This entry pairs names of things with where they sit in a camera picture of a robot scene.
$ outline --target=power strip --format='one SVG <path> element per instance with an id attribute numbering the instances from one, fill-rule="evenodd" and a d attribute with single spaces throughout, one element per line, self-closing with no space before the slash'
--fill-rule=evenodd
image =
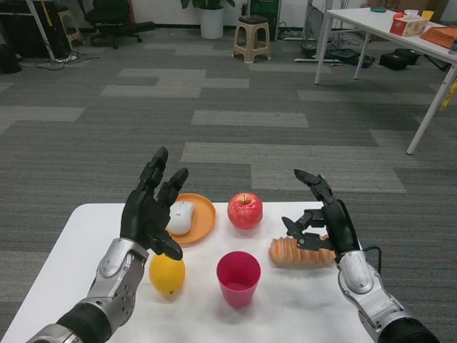
<path id="1" fill-rule="evenodd" d="M 70 61 L 75 61 L 78 57 L 74 55 L 69 55 L 66 59 L 56 59 L 56 63 L 68 63 Z"/>

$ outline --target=white computer mouse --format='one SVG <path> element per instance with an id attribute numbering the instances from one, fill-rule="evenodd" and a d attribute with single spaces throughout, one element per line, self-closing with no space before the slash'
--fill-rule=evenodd
<path id="1" fill-rule="evenodd" d="M 168 231 L 171 234 L 186 234 L 191 229 L 194 205 L 191 202 L 175 202 L 170 207 Z"/>

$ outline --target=pink plastic cup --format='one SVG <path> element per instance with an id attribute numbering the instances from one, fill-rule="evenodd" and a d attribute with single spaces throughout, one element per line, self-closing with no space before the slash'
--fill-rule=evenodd
<path id="1" fill-rule="evenodd" d="M 216 274 L 226 302 L 232 307 L 243 307 L 252 300 L 261 268 L 251 254 L 230 252 L 217 264 Z"/>

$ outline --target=yellow cup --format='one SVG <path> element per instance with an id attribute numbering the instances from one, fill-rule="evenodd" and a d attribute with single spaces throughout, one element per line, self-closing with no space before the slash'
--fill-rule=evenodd
<path id="1" fill-rule="evenodd" d="M 422 18 L 431 20 L 434 13 L 433 11 L 422 11 Z"/>

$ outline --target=robotic arm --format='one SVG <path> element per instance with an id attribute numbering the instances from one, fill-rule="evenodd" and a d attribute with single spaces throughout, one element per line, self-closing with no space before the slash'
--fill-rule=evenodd
<path id="1" fill-rule="evenodd" d="M 168 152 L 161 147 L 148 162 L 124 207 L 121 234 L 101 259 L 89 293 L 56 324 L 44 327 L 29 343 L 104 343 L 127 323 L 136 289 L 143 278 L 148 249 L 176 260 L 180 246 L 165 230 L 170 206 L 189 175 L 186 168 L 164 182 L 154 199 L 154 189 L 164 175 Z"/>
<path id="2" fill-rule="evenodd" d="M 323 202 L 321 209 L 305 210 L 296 222 L 283 217 L 288 234 L 297 240 L 299 249 L 336 253 L 339 269 L 338 285 L 345 298 L 358 310 L 358 317 L 377 343 L 439 343 L 436 337 L 415 319 L 400 302 L 383 287 L 381 265 L 374 269 L 361 249 L 356 231 L 344 203 L 333 197 L 326 180 L 301 170 L 294 170 L 298 180 L 310 187 L 315 198 Z M 303 233 L 309 226 L 326 227 L 328 240 L 318 234 Z"/>

